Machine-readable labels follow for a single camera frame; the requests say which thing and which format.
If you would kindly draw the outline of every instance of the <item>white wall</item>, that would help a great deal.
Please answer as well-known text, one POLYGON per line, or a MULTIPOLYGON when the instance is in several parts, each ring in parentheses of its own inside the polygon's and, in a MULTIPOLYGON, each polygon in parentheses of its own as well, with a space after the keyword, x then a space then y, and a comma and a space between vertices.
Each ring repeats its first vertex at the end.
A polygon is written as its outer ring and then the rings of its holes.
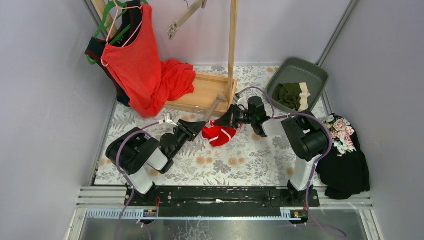
POLYGON ((324 67, 358 131, 386 240, 423 239, 424 1, 362 0, 324 67))
POLYGON ((114 87, 84 51, 81 0, 0 3, 0 239, 63 239, 114 87))
MULTIPOLYGON (((188 0, 190 5, 195 0, 188 0)), ((317 62, 349 0, 239 0, 235 62, 281 64, 297 56, 317 62)), ((150 0, 163 60, 228 64, 230 0, 209 0, 168 39, 168 28, 187 9, 183 0, 150 0)))

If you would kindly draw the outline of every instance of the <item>wooden block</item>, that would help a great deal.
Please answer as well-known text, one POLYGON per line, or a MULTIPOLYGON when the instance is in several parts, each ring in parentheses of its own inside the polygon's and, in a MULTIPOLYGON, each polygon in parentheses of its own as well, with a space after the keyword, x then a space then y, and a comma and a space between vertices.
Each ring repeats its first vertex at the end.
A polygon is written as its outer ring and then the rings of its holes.
MULTIPOLYGON (((232 83, 230 99, 227 99, 227 102, 220 102, 213 112, 213 116, 220 117, 230 108, 230 104, 233 102, 233 96, 236 93, 237 78, 233 78, 232 83)), ((217 99, 218 94, 226 95, 228 91, 228 77, 196 72, 193 85, 194 93, 186 94, 176 101, 167 101, 165 108, 195 114, 206 114, 209 107, 217 99)))

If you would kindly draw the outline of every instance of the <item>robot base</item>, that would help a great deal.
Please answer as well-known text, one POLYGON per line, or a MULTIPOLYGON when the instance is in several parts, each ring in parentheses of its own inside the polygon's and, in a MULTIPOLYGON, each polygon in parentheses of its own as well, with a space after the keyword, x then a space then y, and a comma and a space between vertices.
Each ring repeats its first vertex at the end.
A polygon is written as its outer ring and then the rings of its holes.
MULTIPOLYGON (((292 202, 290 195, 289 189, 276 187, 153 186, 143 196, 135 194, 129 206, 155 208, 159 197, 159 217, 280 217, 280 208, 305 206, 305 201, 292 202)), ((309 206, 320 206, 316 190, 310 191, 309 206)))

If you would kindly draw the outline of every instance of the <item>metal floor plate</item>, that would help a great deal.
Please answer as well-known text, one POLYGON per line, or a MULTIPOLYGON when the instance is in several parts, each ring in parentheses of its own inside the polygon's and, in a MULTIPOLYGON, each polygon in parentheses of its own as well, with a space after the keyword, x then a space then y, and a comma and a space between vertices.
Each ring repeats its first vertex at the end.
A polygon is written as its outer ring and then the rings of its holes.
MULTIPOLYGON (((366 240, 361 216, 355 210, 314 210, 317 221, 334 225, 349 240, 366 240)), ((135 220, 121 220, 118 239, 148 240, 145 228, 135 220)), ((116 219, 86 218, 82 240, 113 240, 116 219)), ((294 227, 287 221, 272 220, 155 220, 148 225, 154 240, 332 240, 316 226, 294 227)))

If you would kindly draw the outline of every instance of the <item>gray plastic tray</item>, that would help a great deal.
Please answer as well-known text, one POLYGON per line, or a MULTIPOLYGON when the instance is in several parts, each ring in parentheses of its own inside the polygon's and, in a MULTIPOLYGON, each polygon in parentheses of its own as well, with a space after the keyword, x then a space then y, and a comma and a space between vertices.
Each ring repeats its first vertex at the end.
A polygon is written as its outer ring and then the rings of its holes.
POLYGON ((288 108, 272 99, 278 84, 306 83, 310 96, 307 98, 308 110, 312 110, 320 99, 321 94, 329 80, 329 73, 322 67, 312 62, 289 57, 279 67, 266 86, 266 93, 271 98, 272 105, 286 113, 297 113, 298 111, 288 108))

